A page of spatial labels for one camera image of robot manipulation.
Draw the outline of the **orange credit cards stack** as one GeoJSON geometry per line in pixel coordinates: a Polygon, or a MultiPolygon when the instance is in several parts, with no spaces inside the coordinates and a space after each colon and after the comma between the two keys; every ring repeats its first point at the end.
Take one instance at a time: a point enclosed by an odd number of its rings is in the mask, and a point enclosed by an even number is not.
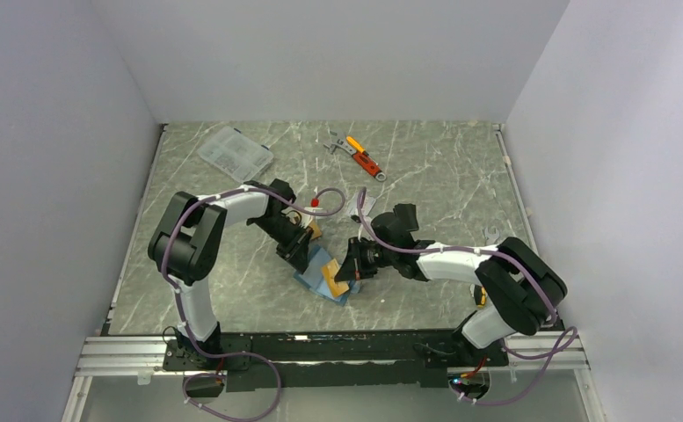
{"type": "Polygon", "coordinates": [[[317,238],[323,235],[323,232],[321,231],[317,220],[310,220],[309,223],[307,224],[307,227],[310,229],[311,234],[310,234],[310,240],[315,241],[317,238]]]}

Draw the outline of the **blue card holder wallet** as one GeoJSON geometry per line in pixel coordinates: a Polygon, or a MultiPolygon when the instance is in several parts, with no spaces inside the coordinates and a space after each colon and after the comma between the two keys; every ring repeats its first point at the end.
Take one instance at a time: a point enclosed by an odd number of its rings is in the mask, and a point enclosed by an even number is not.
{"type": "Polygon", "coordinates": [[[357,281],[349,281],[349,289],[338,296],[334,296],[322,273],[322,265],[328,264],[330,261],[331,255],[327,250],[320,245],[313,245],[309,250],[309,267],[307,271],[304,273],[295,271],[293,277],[311,293],[334,302],[338,306],[345,306],[348,297],[360,291],[360,284],[357,281]]]}

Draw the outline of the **silver grey card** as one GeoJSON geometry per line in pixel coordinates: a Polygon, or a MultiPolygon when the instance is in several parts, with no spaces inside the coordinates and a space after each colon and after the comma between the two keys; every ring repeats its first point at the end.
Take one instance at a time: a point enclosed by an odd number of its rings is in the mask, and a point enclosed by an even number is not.
{"type": "Polygon", "coordinates": [[[350,217],[359,217],[359,216],[367,216],[369,215],[370,211],[373,209],[374,204],[376,202],[375,197],[371,197],[367,195],[363,201],[361,202],[361,206],[358,206],[359,202],[359,194],[355,193],[351,199],[349,199],[346,203],[346,209],[345,209],[345,214],[350,217]]]}

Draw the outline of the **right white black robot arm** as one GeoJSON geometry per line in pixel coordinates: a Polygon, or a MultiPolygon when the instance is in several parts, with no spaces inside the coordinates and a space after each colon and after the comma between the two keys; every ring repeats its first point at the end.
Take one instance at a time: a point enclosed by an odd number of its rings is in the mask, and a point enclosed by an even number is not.
{"type": "Polygon", "coordinates": [[[555,320],[568,293],[564,281],[517,237],[481,248],[417,240],[412,204],[398,204],[362,227],[368,236],[349,239],[337,281],[371,279],[392,267],[406,279],[459,280],[485,290],[486,304],[466,317],[452,344],[464,365],[477,363],[487,346],[513,333],[534,335],[555,320]]]}

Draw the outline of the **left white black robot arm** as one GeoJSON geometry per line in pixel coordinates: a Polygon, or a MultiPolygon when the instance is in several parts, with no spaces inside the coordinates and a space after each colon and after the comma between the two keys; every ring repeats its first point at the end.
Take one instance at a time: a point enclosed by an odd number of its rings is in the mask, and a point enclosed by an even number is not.
{"type": "Polygon", "coordinates": [[[249,181],[215,195],[178,192],[171,198],[149,241],[148,256],[171,286],[179,315],[178,340],[187,345],[186,358],[195,367],[213,367],[222,353],[221,326],[207,277],[227,227],[258,226],[289,265],[301,273],[308,269],[314,230],[301,217],[287,214],[295,199],[292,188],[280,179],[268,186],[249,181]]]}

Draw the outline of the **clear plastic organizer box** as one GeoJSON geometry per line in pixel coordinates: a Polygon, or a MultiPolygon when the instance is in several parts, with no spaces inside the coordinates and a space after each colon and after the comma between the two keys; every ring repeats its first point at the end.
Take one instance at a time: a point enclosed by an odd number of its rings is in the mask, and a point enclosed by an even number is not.
{"type": "Polygon", "coordinates": [[[274,158],[266,146],[254,142],[234,127],[223,127],[210,135],[197,149],[197,154],[236,182],[254,179],[274,158]]]}

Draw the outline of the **single orange credit card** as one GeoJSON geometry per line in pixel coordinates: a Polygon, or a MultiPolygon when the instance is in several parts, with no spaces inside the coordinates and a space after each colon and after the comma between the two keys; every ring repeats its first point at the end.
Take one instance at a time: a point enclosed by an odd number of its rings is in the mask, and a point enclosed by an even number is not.
{"type": "Polygon", "coordinates": [[[339,269],[340,265],[336,259],[330,260],[327,264],[321,267],[321,273],[325,281],[325,286],[329,289],[329,292],[333,298],[338,298],[350,290],[349,284],[346,280],[336,280],[339,269]]]}

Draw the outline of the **black card case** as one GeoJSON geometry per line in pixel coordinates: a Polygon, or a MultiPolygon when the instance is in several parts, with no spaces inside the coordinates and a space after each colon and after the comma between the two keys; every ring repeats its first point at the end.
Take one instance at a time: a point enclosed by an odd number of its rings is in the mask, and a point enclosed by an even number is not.
{"type": "Polygon", "coordinates": [[[414,232],[419,230],[417,207],[414,204],[396,204],[393,208],[393,213],[407,231],[414,232]]]}

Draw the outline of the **yellow black small tool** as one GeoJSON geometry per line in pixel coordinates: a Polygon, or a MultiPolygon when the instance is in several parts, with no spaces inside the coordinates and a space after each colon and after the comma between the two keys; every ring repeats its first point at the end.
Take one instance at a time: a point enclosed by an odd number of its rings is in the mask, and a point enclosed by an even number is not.
{"type": "Polygon", "coordinates": [[[488,295],[487,295],[484,287],[481,287],[481,286],[473,287],[472,296],[473,296],[473,300],[474,300],[475,305],[479,309],[482,309],[486,306],[487,301],[488,301],[488,295]]]}

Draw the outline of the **red adjustable wrench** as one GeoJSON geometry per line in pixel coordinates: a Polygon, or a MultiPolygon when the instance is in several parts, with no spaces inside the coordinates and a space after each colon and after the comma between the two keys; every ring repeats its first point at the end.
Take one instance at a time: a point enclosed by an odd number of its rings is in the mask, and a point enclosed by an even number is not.
{"type": "Polygon", "coordinates": [[[336,151],[343,151],[352,160],[359,165],[367,174],[377,181],[383,182],[387,179],[386,173],[382,170],[377,162],[368,154],[367,156],[356,155],[351,156],[347,151],[347,145],[345,143],[345,138],[348,134],[338,131],[329,131],[329,139],[323,143],[324,147],[331,153],[334,154],[336,151]]]}

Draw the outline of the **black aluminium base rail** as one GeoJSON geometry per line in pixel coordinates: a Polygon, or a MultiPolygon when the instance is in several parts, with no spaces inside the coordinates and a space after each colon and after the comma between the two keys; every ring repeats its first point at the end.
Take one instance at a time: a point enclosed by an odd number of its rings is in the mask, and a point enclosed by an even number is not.
{"type": "Polygon", "coordinates": [[[330,331],[222,334],[228,357],[189,354],[172,335],[87,338],[77,377],[133,376],[147,384],[157,375],[224,375],[229,392],[285,388],[415,384],[445,388],[468,374],[487,382],[493,375],[518,380],[521,371],[585,369],[579,339],[560,331],[515,334],[481,352],[457,349],[449,330],[330,331]],[[552,358],[556,343],[570,343],[552,358]]]}

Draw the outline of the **silver open-end wrench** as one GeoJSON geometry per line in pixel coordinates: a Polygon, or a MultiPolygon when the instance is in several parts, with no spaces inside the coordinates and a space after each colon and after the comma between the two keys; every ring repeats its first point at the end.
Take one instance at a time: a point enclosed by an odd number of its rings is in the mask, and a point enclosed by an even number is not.
{"type": "Polygon", "coordinates": [[[500,239],[500,231],[494,226],[487,227],[483,229],[483,236],[487,245],[497,244],[500,239]]]}

